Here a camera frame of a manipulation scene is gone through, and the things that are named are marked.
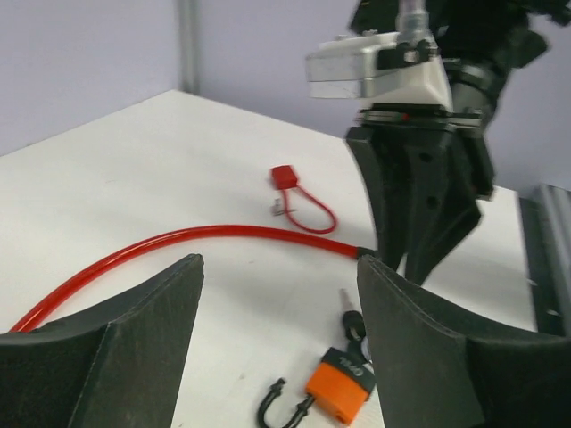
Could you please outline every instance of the table surface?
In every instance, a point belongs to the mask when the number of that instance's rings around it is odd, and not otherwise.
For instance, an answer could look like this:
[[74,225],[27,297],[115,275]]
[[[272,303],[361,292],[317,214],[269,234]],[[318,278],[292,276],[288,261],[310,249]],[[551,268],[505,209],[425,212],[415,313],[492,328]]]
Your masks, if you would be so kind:
[[[290,228],[270,215],[269,169],[292,164],[339,217],[333,239],[373,247],[368,201],[342,140],[170,91],[0,158],[0,327],[7,331],[64,280],[128,244],[212,224]],[[327,219],[303,200],[296,215]],[[534,329],[517,195],[499,188],[482,225],[426,287],[477,313]],[[291,415],[329,346],[342,346],[339,289],[358,303],[353,261],[287,243],[213,239],[178,244],[96,280],[50,319],[85,309],[190,252],[205,282],[173,427],[252,427],[267,388],[284,376],[269,411]],[[331,427],[312,411],[303,426]],[[381,427],[377,397],[353,427]]]

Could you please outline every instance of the curved red tube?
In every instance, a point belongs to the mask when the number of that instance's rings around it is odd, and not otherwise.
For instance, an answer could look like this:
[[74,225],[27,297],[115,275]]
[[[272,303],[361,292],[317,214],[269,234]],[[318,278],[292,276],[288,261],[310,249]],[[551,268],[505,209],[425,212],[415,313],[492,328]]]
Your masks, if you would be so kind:
[[101,276],[105,272],[147,252],[158,250],[162,247],[194,239],[214,237],[255,237],[266,238],[288,243],[299,243],[314,248],[320,248],[341,254],[342,256],[357,259],[359,248],[346,243],[339,243],[319,236],[307,235],[284,229],[263,226],[219,225],[190,227],[188,229],[175,230],[167,234],[157,235],[134,243],[123,250],[114,252],[83,269],[65,283],[53,290],[42,299],[30,312],[28,312],[12,329],[11,333],[25,333],[37,328],[55,309],[64,303],[71,295],[81,290],[87,284]]

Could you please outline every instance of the orange and black device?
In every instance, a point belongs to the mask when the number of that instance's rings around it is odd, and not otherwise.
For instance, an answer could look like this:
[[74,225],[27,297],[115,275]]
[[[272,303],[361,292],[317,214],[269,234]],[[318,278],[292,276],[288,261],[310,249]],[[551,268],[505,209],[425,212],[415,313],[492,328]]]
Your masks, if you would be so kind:
[[377,386],[373,373],[352,354],[329,348],[305,386],[315,404],[349,425]]

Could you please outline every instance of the cable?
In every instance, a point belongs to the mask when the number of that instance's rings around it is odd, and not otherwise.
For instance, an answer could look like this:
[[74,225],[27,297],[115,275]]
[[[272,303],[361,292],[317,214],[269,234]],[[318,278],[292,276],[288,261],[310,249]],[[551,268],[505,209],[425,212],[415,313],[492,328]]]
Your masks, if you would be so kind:
[[42,299],[30,312],[28,312],[14,325],[10,332],[26,333],[37,328],[40,323],[42,323],[70,296],[81,290],[90,282],[94,281],[97,277],[118,265],[125,263],[126,261],[134,259],[135,257],[175,243],[182,243],[195,239],[230,236],[256,237],[287,243],[298,243],[300,245],[306,245],[340,254],[351,259],[358,259],[363,254],[373,252],[372,250],[356,247],[347,243],[339,243],[319,236],[307,235],[301,232],[294,232],[285,229],[276,229],[274,227],[218,225],[175,230],[173,232],[145,239],[139,243],[134,243],[129,247],[114,252],[110,256],[107,256],[83,269]]
[[325,211],[326,214],[329,216],[329,218],[331,218],[331,226],[328,227],[327,229],[313,229],[311,227],[307,227],[307,226],[301,224],[292,215],[292,210],[290,209],[290,206],[289,206],[289,197],[287,196],[287,190],[281,189],[282,198],[284,200],[284,213],[285,213],[285,216],[287,217],[287,219],[293,225],[299,227],[301,230],[303,230],[305,232],[308,232],[310,234],[316,234],[316,235],[330,234],[331,232],[333,232],[334,230],[337,229],[337,217],[335,216],[335,213],[331,209],[329,209],[329,207],[327,205],[325,205],[323,202],[319,201],[315,196],[313,196],[311,193],[306,191],[300,185],[296,186],[295,190],[297,190],[298,192],[303,194],[303,196],[305,196],[307,199],[309,199],[311,202],[315,203],[318,207],[320,207],[323,211]]

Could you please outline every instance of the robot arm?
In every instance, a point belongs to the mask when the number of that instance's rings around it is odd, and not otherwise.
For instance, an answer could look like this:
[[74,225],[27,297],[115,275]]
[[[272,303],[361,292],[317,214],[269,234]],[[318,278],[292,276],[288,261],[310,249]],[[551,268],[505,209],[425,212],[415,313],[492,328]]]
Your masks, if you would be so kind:
[[513,69],[548,50],[530,14],[571,21],[568,0],[363,0],[357,37],[306,59],[311,96],[361,99],[345,138],[367,187],[381,260],[422,284],[492,197],[484,132]]

